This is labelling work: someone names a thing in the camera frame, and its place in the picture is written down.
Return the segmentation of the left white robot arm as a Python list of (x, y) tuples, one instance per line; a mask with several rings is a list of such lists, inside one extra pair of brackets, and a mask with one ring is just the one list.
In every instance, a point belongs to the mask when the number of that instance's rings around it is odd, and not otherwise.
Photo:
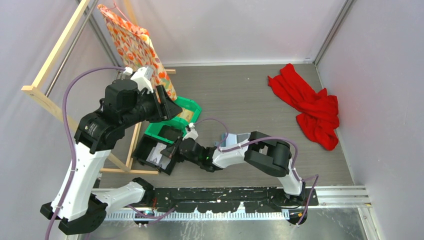
[(43, 204), (40, 212), (49, 220), (58, 220), (64, 234), (79, 235), (93, 232), (107, 214), (123, 207), (134, 203), (148, 207), (154, 188), (140, 177), (103, 194), (92, 192), (94, 183), (127, 128), (143, 121), (171, 120), (181, 112), (162, 85), (150, 91), (130, 79), (115, 80), (105, 88), (100, 107), (80, 120), (71, 140), (66, 179), (54, 201)]

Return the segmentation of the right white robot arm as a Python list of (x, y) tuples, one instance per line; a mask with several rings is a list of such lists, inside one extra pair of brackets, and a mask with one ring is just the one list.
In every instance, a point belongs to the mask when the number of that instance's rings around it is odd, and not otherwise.
[(247, 163), (276, 177), (291, 205), (299, 205), (307, 199), (306, 184), (295, 168), (299, 148), (288, 138), (252, 131), (247, 139), (236, 144), (204, 147), (195, 138), (186, 136), (179, 137), (160, 153), (171, 160), (189, 161), (211, 173)]

